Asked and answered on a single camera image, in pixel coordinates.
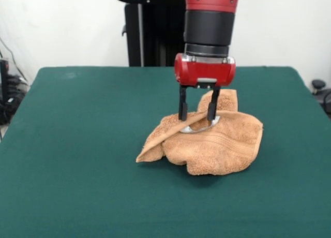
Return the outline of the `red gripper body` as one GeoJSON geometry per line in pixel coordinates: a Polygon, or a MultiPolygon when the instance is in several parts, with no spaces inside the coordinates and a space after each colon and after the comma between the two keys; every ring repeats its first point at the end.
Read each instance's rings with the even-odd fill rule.
{"type": "Polygon", "coordinates": [[[174,70],[180,85],[228,86],[235,76],[236,63],[232,57],[203,57],[179,53],[175,58],[174,70]]]}

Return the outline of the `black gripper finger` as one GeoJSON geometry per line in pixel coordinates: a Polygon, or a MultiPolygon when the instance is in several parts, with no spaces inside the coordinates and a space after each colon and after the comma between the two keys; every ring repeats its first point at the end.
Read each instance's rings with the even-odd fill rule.
{"type": "Polygon", "coordinates": [[[187,119],[186,89],[187,87],[184,85],[181,85],[179,87],[179,110],[178,110],[179,120],[187,119]]]}
{"type": "Polygon", "coordinates": [[[213,121],[216,117],[217,102],[220,93],[220,88],[213,88],[213,90],[210,91],[210,93],[211,93],[211,100],[208,105],[207,119],[208,121],[213,121]]]}

